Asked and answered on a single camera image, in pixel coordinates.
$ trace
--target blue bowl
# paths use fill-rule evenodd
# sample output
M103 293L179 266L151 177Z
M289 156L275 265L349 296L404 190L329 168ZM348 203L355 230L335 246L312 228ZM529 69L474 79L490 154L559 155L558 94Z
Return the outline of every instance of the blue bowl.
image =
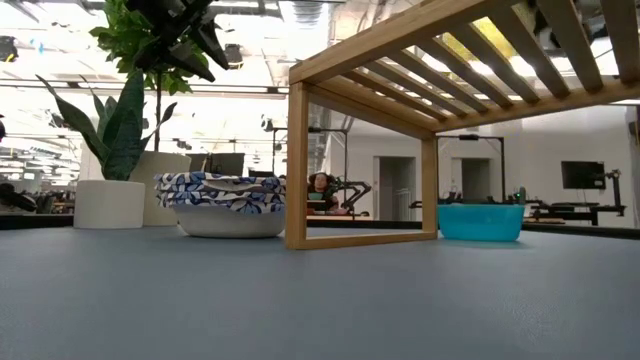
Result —
M440 231L447 239L516 241L523 216L521 205L438 205Z

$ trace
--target tabletop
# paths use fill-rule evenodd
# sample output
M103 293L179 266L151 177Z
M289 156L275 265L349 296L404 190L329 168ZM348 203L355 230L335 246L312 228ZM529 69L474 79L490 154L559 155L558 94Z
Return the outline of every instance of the tabletop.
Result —
M3 231L0 359L635 360L639 259L638 241L527 232L290 251L176 228Z

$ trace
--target television screen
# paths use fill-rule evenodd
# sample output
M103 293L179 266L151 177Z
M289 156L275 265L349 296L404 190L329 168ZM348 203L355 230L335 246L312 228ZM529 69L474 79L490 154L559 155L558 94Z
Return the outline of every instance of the television screen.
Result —
M565 189L607 188L604 163L596 161L563 161L562 186Z

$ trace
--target snake plant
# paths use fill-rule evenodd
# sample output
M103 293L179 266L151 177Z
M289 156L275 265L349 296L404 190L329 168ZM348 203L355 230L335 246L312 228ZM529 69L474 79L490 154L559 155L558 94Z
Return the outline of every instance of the snake plant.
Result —
M99 116L97 129L89 116L62 99L46 80L40 76L38 79L55 98L64 121L73 130L82 134L87 146L100 161L102 175L106 180L129 180L149 140L158 131L160 125L171 118L177 105L177 103L171 104L165 110L158 127L149 136L142 138L142 109L145 103L144 79L141 71L131 74L118 101L110 96L103 104L91 90L93 103Z

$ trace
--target wooden frame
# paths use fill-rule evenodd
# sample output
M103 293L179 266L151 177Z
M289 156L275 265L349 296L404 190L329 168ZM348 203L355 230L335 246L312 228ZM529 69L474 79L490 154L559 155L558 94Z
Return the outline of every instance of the wooden frame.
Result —
M572 63L581 89L570 89L512 6L519 0L424 0L291 68L286 244L291 249L372 245L437 237L437 148L434 134L640 96L640 44L634 0L603 1L602 10L620 77L604 81L582 30L573 0L538 0ZM489 17L535 69L550 95L520 77L472 24ZM522 98L516 101L476 73L437 37L451 33ZM469 86L436 72L405 49L417 46ZM395 61L423 81L390 66ZM409 96L399 85L428 100ZM475 88L489 101L479 101ZM419 233L307 238L308 108L313 101L422 141L423 228Z

